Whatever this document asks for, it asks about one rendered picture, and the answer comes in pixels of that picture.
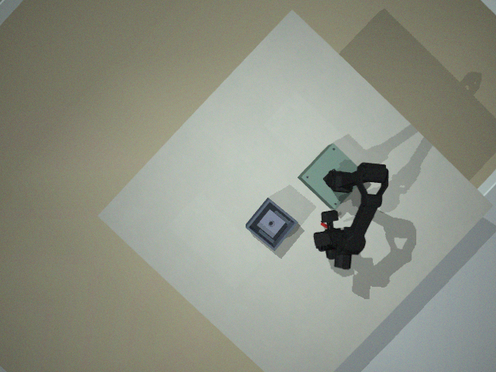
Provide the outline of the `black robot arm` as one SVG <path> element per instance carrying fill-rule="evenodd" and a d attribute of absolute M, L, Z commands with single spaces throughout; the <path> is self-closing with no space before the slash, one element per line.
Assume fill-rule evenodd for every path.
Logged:
<path fill-rule="evenodd" d="M 350 193 L 353 192 L 353 186 L 360 190 L 360 206 L 351 227 L 344 227 L 334 235 L 336 249 L 335 266 L 343 270 L 349 270 L 351 256 L 358 255 L 365 247 L 366 240 L 364 235 L 374 217 L 377 208 L 381 207 L 382 195 L 388 187 L 388 169 L 385 164 L 372 164 L 362 162 L 357 167 L 357 171 L 343 172 L 332 169 L 323 178 L 325 183 L 334 192 Z M 368 194 L 363 183 L 374 182 L 381 183 L 381 187 L 375 195 Z M 323 232 L 314 233 L 316 249 L 325 252 L 328 245 L 332 246 L 330 236 L 332 233 L 329 229 Z"/>

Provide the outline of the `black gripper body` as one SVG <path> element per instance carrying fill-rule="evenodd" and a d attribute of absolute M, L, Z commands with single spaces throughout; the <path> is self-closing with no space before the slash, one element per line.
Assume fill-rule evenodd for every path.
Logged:
<path fill-rule="evenodd" d="M 322 221 L 327 222 L 327 229 L 330 230 L 332 235 L 330 236 L 331 241 L 333 243 L 332 247 L 329 248 L 329 250 L 326 250 L 326 257 L 330 260 L 334 260 L 336 257 L 336 249 L 337 249 L 337 244 L 335 243 L 334 240 L 334 235 L 341 230 L 341 228 L 334 228 L 333 222 L 339 220 L 338 212 L 336 210 L 332 211 L 327 211 L 327 212 L 322 212 Z"/>

